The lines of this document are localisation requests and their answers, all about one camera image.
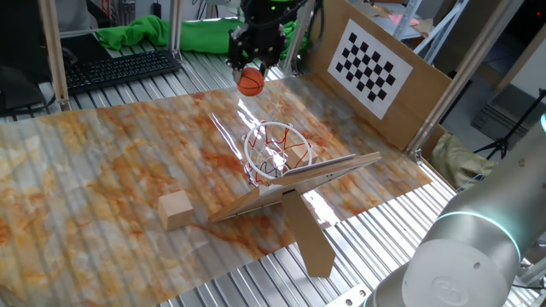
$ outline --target basketball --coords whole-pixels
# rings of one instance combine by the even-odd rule
[[[239,81],[237,89],[244,96],[255,96],[264,89],[264,76],[258,69],[247,67],[242,70],[241,81]]]

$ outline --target cardboard panel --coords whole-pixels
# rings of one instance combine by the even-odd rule
[[[324,0],[324,9],[326,12],[324,34],[317,50],[306,56],[306,65],[349,102],[362,119],[373,125],[396,148],[404,150],[433,110],[450,79],[428,65],[411,49],[385,32],[347,1]],[[328,72],[349,20],[356,22],[364,31],[412,67],[411,73],[382,119],[374,115]],[[311,33],[313,43],[318,40],[320,22],[320,16],[317,16]]]

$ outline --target green cloth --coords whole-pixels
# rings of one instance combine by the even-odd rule
[[[235,30],[243,23],[237,19],[184,21],[180,33],[180,50],[197,51],[213,54],[227,54],[229,49],[228,30]],[[295,22],[284,26],[284,33],[290,44]],[[97,31],[99,42],[105,48],[120,50],[122,46],[133,46],[147,38],[156,46],[166,46],[169,42],[169,21],[162,20],[155,15],[140,17],[128,26],[116,26]],[[307,38],[301,44],[301,50],[307,46]],[[286,58],[287,51],[281,55]]]

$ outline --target wall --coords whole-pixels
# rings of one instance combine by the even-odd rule
[[[538,89],[546,89],[546,40],[538,45],[526,64],[515,75],[511,84],[537,98]]]

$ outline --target wooden block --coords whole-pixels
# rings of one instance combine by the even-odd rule
[[[317,153],[313,151],[313,149],[311,150],[311,152],[313,156],[311,163],[315,164],[317,162],[318,155]],[[296,165],[298,167],[301,167],[309,163],[309,154],[307,154],[307,148],[305,146],[296,146],[296,147],[289,148],[287,149],[287,151],[285,151],[285,153],[287,154],[287,166],[291,170],[296,168]]]
[[[190,224],[194,216],[194,208],[184,191],[161,196],[157,211],[166,231]]]
[[[286,192],[281,197],[282,207],[290,221],[290,228],[298,242],[310,277],[330,277],[335,252],[317,221],[307,209],[298,191]]]

